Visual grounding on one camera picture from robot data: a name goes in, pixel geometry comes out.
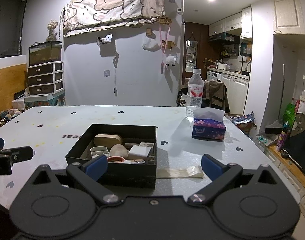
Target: mirror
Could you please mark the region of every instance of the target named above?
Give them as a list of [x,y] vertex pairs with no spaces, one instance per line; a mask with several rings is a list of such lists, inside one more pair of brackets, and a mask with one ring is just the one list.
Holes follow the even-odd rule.
[[186,72],[193,72],[197,65],[197,46],[196,41],[186,41]]

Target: bottle label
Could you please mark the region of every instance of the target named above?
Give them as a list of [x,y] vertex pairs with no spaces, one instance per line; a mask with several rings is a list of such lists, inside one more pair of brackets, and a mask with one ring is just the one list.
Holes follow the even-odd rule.
[[204,86],[188,84],[187,95],[192,98],[202,98]]

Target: tabletop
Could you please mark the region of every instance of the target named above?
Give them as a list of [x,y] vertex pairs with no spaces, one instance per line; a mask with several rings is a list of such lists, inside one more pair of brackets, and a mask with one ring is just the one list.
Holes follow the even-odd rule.
[[[185,107],[154,106],[40,106],[20,114],[0,128],[4,149],[30,146],[35,155],[29,161],[15,163],[12,175],[0,176],[0,204],[9,209],[31,174],[41,164],[52,169],[67,166],[65,156],[91,124],[155,125],[157,131],[157,168],[188,168],[201,165],[201,157],[210,154],[220,162],[257,169],[269,164],[280,176],[296,202],[300,197],[278,168],[226,117],[224,141],[192,138],[192,123],[185,118]],[[211,183],[204,175],[194,179],[156,179],[155,189],[110,187],[118,194],[190,195]]]

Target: washing machine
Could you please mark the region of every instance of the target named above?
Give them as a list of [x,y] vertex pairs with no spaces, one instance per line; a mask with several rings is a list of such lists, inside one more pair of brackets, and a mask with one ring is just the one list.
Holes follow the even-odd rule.
[[207,81],[221,81],[222,78],[221,78],[221,74],[218,73],[218,72],[213,72],[213,71],[210,71],[208,70],[207,72]]

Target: black heart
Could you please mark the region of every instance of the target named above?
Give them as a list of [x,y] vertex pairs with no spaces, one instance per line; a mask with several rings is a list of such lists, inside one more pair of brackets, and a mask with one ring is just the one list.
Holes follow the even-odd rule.
[[13,188],[14,187],[14,182],[13,181],[9,182],[6,187]]

